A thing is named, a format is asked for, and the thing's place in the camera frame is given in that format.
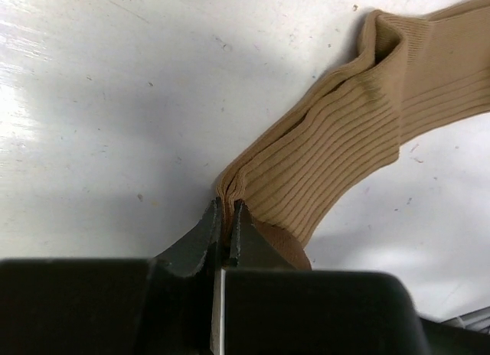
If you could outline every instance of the tan garment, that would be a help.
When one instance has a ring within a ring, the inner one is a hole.
[[[489,110],[490,0],[425,18],[373,11],[358,57],[319,79],[225,170],[217,192],[226,226],[242,199],[260,229],[305,246],[338,198],[396,161],[404,142]]]

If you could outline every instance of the brown cloth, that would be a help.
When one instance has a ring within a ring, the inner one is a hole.
[[[355,60],[319,79],[230,164],[217,186],[227,229],[234,201],[244,200],[259,230],[301,267],[308,259],[291,236],[304,247],[339,197],[396,161],[400,145],[490,110],[490,0],[425,18],[373,11],[357,49]]]

